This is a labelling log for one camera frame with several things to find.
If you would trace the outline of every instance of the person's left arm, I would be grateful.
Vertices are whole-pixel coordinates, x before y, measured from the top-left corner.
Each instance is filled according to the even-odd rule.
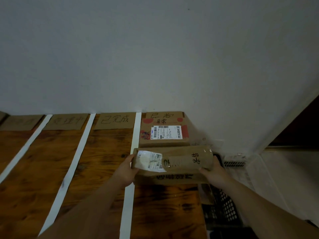
[[[103,221],[119,191],[130,185],[138,172],[131,169],[130,162],[134,155],[129,155],[117,168],[113,176],[92,195],[81,201],[68,213],[45,230],[39,239],[93,239],[103,237]]]

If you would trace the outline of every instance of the white tape strip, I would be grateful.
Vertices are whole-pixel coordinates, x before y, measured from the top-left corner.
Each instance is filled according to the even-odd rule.
[[[49,215],[47,216],[39,235],[41,235],[42,232],[44,232],[50,225],[52,225],[54,223],[54,221],[59,213],[59,210],[60,210],[61,205],[63,203],[64,197],[66,195],[66,192],[68,191],[69,185],[70,185],[71,180],[74,176],[75,169],[78,166],[78,162],[80,160],[81,154],[82,154],[84,146],[86,144],[86,140],[89,136],[89,133],[90,133],[93,121],[94,121],[94,117],[95,117],[95,114],[90,115],[90,118],[86,124],[85,130],[84,130],[83,135],[81,137],[81,140],[79,142],[78,148],[77,148],[75,155],[73,157],[72,163],[71,163],[69,170],[66,173],[66,175],[62,181],[62,184],[59,188],[58,193],[56,194],[56,197],[54,199],[53,205],[51,206]]]
[[[131,154],[133,153],[134,148],[138,148],[141,118],[142,118],[142,113],[137,112],[135,115]],[[133,201],[134,201],[134,189],[135,189],[135,185],[133,183],[125,188],[124,204],[123,204],[121,227],[120,227],[120,239],[130,239],[132,213],[133,213]]]
[[[14,168],[14,166],[19,162],[19,160],[23,157],[23,155],[29,149],[30,145],[33,143],[33,141],[40,134],[42,129],[45,127],[45,125],[49,122],[51,117],[52,117],[52,115],[46,115],[45,119],[43,119],[42,123],[34,131],[34,133],[29,138],[29,140],[26,142],[26,144],[20,149],[20,151],[17,153],[17,155],[15,155],[15,157],[10,161],[10,163],[7,165],[7,167],[3,170],[3,172],[0,174],[0,184],[8,176],[8,174],[11,172],[11,170]]]

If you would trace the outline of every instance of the person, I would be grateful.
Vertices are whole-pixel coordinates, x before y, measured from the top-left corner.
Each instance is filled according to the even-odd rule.
[[[138,172],[137,168],[130,167],[133,158],[134,155],[129,155],[108,181],[57,220],[38,238],[103,238],[105,234],[103,218],[119,191],[130,185]],[[201,168],[200,172],[213,186],[222,189],[232,198],[258,238],[319,238],[319,229],[277,207],[230,177],[216,156],[214,156],[213,170]]]

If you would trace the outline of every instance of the wooden table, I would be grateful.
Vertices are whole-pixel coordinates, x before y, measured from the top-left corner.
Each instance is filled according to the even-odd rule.
[[[0,184],[2,238],[38,236],[86,122],[81,130],[42,131]],[[33,132],[0,131],[0,172]],[[58,218],[111,177],[130,154],[132,135],[133,129],[91,129]],[[105,218],[108,238],[119,238],[123,201],[124,190]],[[131,238],[207,238],[197,185],[136,186]]]

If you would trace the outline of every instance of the person's left hand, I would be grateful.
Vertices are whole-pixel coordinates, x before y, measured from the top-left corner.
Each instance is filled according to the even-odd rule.
[[[131,168],[130,162],[134,157],[135,154],[127,156],[127,158],[115,170],[112,176],[116,181],[120,182],[122,187],[129,186],[133,182],[135,175],[139,171],[138,168]]]

